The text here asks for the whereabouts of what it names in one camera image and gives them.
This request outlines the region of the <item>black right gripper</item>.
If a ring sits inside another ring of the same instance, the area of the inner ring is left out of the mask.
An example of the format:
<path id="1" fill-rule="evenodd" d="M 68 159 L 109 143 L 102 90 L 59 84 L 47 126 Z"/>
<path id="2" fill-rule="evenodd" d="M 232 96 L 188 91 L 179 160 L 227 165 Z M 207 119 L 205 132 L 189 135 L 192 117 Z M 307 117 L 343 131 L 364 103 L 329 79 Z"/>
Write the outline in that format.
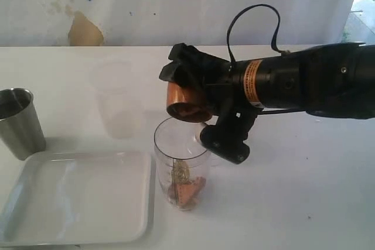
<path id="1" fill-rule="evenodd" d="M 226 161 L 243 163 L 250 155 L 244 141 L 261 112 L 256 90 L 261 60 L 231 62 L 185 43 L 174 45 L 168 59 L 171 62 L 162 67 L 159 79 L 190 87 L 197 98 L 190 105 L 190 122 L 218 117 L 216 124 L 199 132 L 201 145 Z"/>

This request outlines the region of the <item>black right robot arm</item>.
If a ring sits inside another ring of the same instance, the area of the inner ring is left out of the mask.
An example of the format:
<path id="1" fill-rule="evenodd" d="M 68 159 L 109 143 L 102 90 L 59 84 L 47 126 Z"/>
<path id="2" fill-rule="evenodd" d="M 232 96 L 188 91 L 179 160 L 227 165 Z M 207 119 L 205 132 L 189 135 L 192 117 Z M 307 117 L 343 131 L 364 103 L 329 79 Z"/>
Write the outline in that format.
<path id="1" fill-rule="evenodd" d="M 259 115 L 306 112 L 325 118 L 374 117 L 374 46 L 338 43 L 275 57 L 225 60 L 174 45 L 159 78 L 168 83 L 168 114 L 214 125 L 198 138 L 204 148 L 240 164 Z"/>

